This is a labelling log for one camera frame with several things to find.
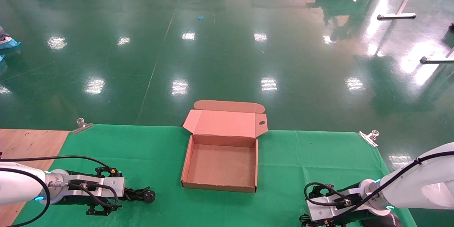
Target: green floor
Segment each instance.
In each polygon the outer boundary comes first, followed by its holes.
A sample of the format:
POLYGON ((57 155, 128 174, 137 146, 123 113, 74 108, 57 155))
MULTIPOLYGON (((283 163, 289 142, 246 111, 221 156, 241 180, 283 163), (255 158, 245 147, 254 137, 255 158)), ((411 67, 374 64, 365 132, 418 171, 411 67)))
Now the green floor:
POLYGON ((199 99, 254 101, 274 130, 379 130, 392 170, 454 135, 454 65, 418 62, 454 46, 454 0, 376 20, 401 1, 0 0, 22 42, 1 52, 0 127, 178 126, 199 99))

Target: blue object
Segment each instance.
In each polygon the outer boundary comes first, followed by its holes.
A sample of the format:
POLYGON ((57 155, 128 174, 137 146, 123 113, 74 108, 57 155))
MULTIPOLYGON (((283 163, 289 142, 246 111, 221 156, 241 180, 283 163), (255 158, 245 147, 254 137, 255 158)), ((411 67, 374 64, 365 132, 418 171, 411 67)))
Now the blue object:
POLYGON ((21 43, 20 42, 16 42, 16 40, 11 38, 11 40, 9 40, 9 41, 6 41, 4 43, 0 43, 0 50, 13 48, 13 47, 19 46, 19 44, 21 44, 21 43))
POLYGON ((42 201, 44 199, 44 196, 38 196, 34 198, 35 201, 42 201))

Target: open cardboard box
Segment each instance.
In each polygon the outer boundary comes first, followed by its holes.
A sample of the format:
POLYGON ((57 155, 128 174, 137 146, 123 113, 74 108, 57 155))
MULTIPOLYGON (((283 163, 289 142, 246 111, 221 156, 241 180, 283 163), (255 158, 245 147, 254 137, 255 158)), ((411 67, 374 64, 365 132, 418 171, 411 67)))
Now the open cardboard box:
POLYGON ((268 131, 256 103, 199 100, 183 124, 192 135, 181 176, 184 188, 255 193, 258 140, 268 131))

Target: box flap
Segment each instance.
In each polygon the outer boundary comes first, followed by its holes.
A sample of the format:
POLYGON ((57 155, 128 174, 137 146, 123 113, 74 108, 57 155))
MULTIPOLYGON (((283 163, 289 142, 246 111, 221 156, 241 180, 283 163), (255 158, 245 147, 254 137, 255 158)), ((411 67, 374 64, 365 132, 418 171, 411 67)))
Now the box flap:
POLYGON ((194 107, 183 124, 194 135, 256 138, 268 131, 260 104, 199 100, 194 107))
POLYGON ((263 113, 265 107, 257 103, 199 100, 194 103, 194 108, 199 110, 226 111, 226 112, 252 112, 263 113))
POLYGON ((197 127, 198 120, 200 119, 201 110, 194 110, 192 109, 189 111, 188 117, 186 117, 186 121, 183 123, 183 127, 189 130, 191 133, 194 133, 197 127))
POLYGON ((262 135, 268 131, 268 124, 266 123, 266 114, 256 113, 255 114, 255 137, 262 135))

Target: green tablecloth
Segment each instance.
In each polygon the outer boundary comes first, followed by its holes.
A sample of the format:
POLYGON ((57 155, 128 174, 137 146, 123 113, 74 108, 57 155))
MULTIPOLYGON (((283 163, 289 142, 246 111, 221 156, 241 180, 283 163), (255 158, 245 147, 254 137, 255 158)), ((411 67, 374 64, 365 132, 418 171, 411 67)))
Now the green tablecloth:
MULTIPOLYGON (((150 186, 156 200, 120 201, 123 207, 108 217, 85 215, 87 206, 55 205, 32 226, 299 227, 308 182, 334 183, 339 189, 389 173, 378 150, 356 133, 269 131, 259 137, 256 194, 184 189, 180 177, 189 136, 182 127, 100 124, 70 134, 60 155, 100 159, 122 171, 128 187, 150 186)), ((94 173, 95 167, 86 160, 60 159, 51 169, 94 173)), ((42 208, 28 202, 15 223, 33 218, 42 208)), ((416 226, 407 209, 395 213, 405 227, 416 226)))

